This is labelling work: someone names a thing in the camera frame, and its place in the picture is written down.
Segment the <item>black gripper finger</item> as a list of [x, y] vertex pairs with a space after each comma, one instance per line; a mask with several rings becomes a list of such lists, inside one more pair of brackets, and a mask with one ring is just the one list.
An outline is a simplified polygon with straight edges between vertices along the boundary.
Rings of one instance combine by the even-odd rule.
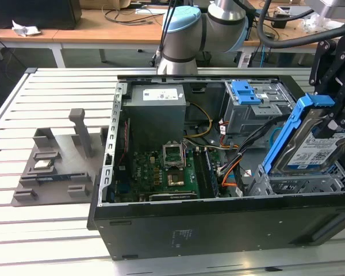
[[331, 138], [335, 133], [345, 132], [345, 114], [334, 115], [330, 113], [326, 115], [323, 121], [323, 128], [321, 130], [321, 137], [323, 139]]

